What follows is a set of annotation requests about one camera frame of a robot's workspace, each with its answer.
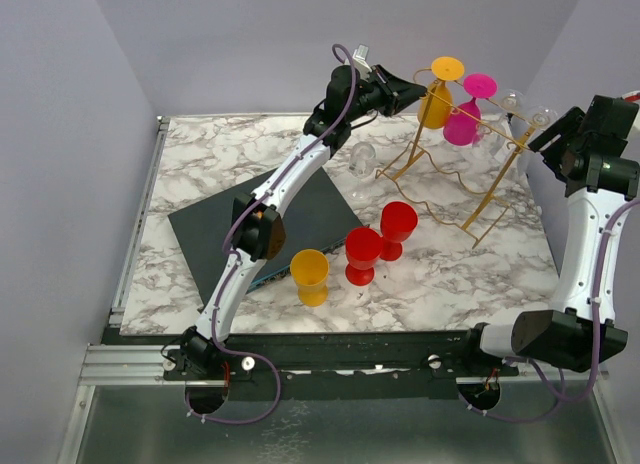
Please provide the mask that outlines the yellow plastic wine glass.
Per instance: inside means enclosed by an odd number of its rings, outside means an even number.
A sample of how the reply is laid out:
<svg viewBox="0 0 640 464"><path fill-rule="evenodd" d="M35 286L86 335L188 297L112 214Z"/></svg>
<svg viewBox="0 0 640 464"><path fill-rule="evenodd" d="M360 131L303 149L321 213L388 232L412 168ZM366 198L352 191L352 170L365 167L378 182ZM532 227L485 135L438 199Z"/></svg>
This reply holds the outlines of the yellow plastic wine glass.
<svg viewBox="0 0 640 464"><path fill-rule="evenodd" d="M303 304L317 307L326 301L329 270L328 259L315 249L301 250L292 258L290 272Z"/></svg>

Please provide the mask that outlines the gold wire glass rack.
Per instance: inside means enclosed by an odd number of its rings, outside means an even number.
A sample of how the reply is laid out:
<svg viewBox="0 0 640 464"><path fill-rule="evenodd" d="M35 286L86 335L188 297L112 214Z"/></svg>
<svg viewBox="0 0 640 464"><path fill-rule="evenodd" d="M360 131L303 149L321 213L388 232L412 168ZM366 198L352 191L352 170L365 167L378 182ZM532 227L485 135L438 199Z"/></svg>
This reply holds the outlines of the gold wire glass rack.
<svg viewBox="0 0 640 464"><path fill-rule="evenodd" d="M464 75L447 83L453 97L451 111L469 101L471 97L462 87ZM426 211L436 223L461 231L479 245L487 234L510 211L510 203L501 196L498 187L504 180L514 159L529 146L524 142L532 130L514 139L508 130L503 133L483 121L483 117L497 114L498 104L489 99L478 99L482 118L479 125L511 141L516 150L501 165L494 158L474 158L472 143L454 146L443 137L443 128L426 128L418 119L418 127L406 147L375 173L392 183L400 196Z"/></svg>

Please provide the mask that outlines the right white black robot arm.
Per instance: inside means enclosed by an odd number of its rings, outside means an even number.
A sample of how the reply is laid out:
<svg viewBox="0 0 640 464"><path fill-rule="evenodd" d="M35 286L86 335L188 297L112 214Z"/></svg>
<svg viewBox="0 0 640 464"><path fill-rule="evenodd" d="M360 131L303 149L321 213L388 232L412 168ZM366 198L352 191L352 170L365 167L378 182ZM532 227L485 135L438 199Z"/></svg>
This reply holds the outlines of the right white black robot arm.
<svg viewBox="0 0 640 464"><path fill-rule="evenodd" d="M483 375L507 357L584 372L625 349L613 283L620 235L639 190L639 164L622 154L638 130L638 98L596 95L587 110L571 108L530 143L565 185L568 234L559 281L548 309L478 326L479 341L459 354L467 373Z"/></svg>

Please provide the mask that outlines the red plastic wine glass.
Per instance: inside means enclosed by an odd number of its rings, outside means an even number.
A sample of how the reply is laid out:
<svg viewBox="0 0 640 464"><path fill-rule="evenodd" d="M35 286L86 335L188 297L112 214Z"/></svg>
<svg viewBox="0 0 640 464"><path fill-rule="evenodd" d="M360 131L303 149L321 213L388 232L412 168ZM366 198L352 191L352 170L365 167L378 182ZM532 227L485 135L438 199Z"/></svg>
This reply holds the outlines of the red plastic wine glass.
<svg viewBox="0 0 640 464"><path fill-rule="evenodd" d="M345 241L347 266L345 276L356 286L366 286L375 276L374 266L382 252L382 237L369 227L352 230Z"/></svg>

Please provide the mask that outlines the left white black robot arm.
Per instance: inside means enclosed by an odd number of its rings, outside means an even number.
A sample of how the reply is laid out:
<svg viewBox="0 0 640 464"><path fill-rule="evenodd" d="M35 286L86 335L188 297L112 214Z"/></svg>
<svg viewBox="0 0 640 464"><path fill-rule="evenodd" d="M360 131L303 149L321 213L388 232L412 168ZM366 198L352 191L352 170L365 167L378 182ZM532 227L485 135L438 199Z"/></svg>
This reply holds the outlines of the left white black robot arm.
<svg viewBox="0 0 640 464"><path fill-rule="evenodd" d="M349 139L352 123L371 112L393 117L426 94L425 86L380 65L366 73L350 65L332 71L325 98L306 120L291 154L261 186L234 198L231 227L222 244L227 260L221 277L196 323L180 338L180 351L197 377L214 377L221 369L221 354L259 358L223 343L253 279L284 245L287 208Z"/></svg>

